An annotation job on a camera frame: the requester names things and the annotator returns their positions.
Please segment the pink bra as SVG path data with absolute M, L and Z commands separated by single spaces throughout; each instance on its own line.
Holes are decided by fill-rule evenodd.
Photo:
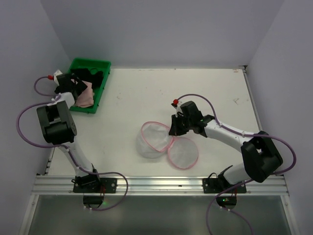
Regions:
M 83 81 L 87 88 L 78 96 L 75 106 L 87 108 L 94 105 L 92 83 Z

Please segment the black bra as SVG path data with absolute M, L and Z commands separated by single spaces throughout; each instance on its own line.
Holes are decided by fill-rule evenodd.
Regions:
M 70 69 L 70 71 L 80 80 L 92 83 L 93 89 L 99 88 L 104 78 L 103 72 L 96 69 L 92 69 L 92 71 L 96 71 L 96 73 L 92 73 L 87 68 Z

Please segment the white mesh laundry bag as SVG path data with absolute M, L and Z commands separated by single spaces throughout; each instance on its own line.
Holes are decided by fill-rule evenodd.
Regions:
M 157 159 L 166 154 L 173 167 L 181 170 L 192 168 L 199 158 L 196 144 L 188 138 L 170 136 L 169 130 L 160 122 L 144 123 L 136 137 L 137 152 L 147 159 Z

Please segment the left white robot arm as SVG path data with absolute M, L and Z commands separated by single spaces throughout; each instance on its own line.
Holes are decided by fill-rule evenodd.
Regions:
M 37 108 L 43 137 L 47 143 L 57 146 L 75 169 L 74 183 L 80 187 L 100 184 L 93 164 L 87 159 L 76 139 L 77 128 L 70 108 L 75 105 L 91 106 L 92 84 L 73 73 L 56 71 L 48 79 L 57 84 L 56 96 L 50 104 Z

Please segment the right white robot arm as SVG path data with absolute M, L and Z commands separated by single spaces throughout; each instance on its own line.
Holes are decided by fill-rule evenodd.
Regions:
M 193 101 L 181 103 L 175 99 L 171 105 L 176 110 L 171 116 L 171 136 L 182 136 L 192 130 L 195 134 L 220 141 L 241 153 L 241 164 L 231 165 L 218 174 L 215 184 L 220 189 L 250 179 L 262 183 L 282 165 L 283 159 L 266 132 L 245 134 L 241 130 L 223 127 L 216 117 L 204 116 Z

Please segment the green plastic tray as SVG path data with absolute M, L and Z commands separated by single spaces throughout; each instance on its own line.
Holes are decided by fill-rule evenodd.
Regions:
M 99 107 L 99 102 L 101 100 L 102 93 L 105 89 L 105 85 L 111 71 L 111 62 L 105 60 L 76 57 L 73 59 L 68 69 L 68 72 L 73 72 L 76 70 L 84 70 L 84 72 L 81 72 L 84 77 L 89 75 L 88 82 L 92 83 L 94 104 L 86 108 L 72 106 L 70 110 L 72 112 L 95 114 Z

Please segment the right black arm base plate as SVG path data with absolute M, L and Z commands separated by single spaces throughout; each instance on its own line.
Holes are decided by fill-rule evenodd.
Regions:
M 220 193 L 230 187 L 230 183 L 224 178 L 219 178 L 216 173 L 211 173 L 208 177 L 202 178 L 202 188 L 204 193 Z

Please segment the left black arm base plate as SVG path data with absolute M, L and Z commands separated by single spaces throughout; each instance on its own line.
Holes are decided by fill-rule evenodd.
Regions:
M 91 174 L 76 176 L 71 182 L 74 183 L 74 193 L 115 193 L 117 186 L 116 178 L 100 178 Z

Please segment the aluminium mounting rail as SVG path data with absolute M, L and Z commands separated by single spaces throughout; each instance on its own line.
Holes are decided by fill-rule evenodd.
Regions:
M 215 195 L 204 193 L 204 177 L 122 177 L 115 176 L 117 186 L 115 195 L 129 196 L 199 196 Z M 73 195 L 72 176 L 37 176 L 32 195 Z M 244 187 L 243 196 L 287 196 L 288 187 L 283 176 L 270 176 L 263 183 L 250 182 Z

